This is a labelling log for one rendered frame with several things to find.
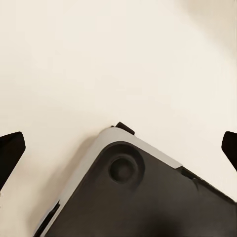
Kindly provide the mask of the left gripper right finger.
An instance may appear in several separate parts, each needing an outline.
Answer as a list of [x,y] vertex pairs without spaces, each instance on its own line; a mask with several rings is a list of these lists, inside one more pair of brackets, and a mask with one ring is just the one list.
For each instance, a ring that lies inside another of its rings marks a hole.
[[237,171],[237,133],[226,131],[221,148]]

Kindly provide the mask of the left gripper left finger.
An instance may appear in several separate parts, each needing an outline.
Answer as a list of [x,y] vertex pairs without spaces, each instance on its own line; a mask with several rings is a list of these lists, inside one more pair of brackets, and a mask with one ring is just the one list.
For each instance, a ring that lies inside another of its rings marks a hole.
[[25,139],[20,131],[0,137],[0,191],[25,150]]

